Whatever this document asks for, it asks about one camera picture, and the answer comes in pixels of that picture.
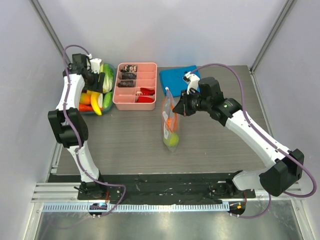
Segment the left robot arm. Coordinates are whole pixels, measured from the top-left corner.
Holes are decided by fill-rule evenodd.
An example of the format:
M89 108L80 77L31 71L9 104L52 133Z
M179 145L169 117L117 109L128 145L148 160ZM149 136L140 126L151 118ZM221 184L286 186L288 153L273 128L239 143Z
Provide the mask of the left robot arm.
M103 93L105 73L103 61L90 54L76 53L72 62L63 71L64 87L55 110L48 112L48 120L56 141L72 155L80 172L78 198L102 199L107 188L91 156L88 138L89 130L80 111L79 104L83 90L93 94Z

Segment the clear zip top bag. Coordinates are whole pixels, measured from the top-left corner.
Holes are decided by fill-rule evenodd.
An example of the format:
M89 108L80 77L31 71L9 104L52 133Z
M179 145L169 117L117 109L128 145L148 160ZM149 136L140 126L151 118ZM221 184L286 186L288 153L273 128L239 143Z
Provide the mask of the clear zip top bag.
M162 141L167 149L174 152L179 144L180 120L173 112L175 100L168 87L165 87L165 97L161 105Z

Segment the green pear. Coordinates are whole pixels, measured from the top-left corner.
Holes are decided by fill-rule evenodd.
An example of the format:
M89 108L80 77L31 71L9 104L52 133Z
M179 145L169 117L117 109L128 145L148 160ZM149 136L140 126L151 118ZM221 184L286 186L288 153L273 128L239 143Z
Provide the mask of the green pear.
M179 136L175 132L170 132L163 137L163 142L169 148L176 147L179 143Z

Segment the small orange fruit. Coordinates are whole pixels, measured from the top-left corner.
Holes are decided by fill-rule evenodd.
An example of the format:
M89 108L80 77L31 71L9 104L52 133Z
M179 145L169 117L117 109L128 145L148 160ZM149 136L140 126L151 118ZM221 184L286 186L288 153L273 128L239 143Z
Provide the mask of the small orange fruit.
M168 117L166 120L166 125L174 131L177 127L177 119L175 117Z

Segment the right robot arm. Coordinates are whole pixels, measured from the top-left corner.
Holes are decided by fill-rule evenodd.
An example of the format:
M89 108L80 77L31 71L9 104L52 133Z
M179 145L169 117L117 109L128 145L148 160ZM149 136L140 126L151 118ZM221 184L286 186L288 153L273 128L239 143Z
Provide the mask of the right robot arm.
M188 87L182 90L173 112L185 117L197 111L208 113L213 120L238 135L265 166L262 170L237 172L225 186L230 197L236 198L244 190L257 188L278 197L301 178L302 169L290 157L303 164L303 153L298 149L291 151L287 147L284 150L273 147L276 140L260 126L254 126L255 122L235 99L224 97L215 78L200 79L195 74L186 73L183 80Z

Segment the yellow banana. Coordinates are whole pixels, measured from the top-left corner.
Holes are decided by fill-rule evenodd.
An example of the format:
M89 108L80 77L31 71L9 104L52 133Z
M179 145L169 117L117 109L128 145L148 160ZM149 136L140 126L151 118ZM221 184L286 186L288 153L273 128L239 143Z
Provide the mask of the yellow banana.
M90 97L90 104L92 106L93 111L98 115L102 115L102 106L103 102L103 94L99 92L92 91Z

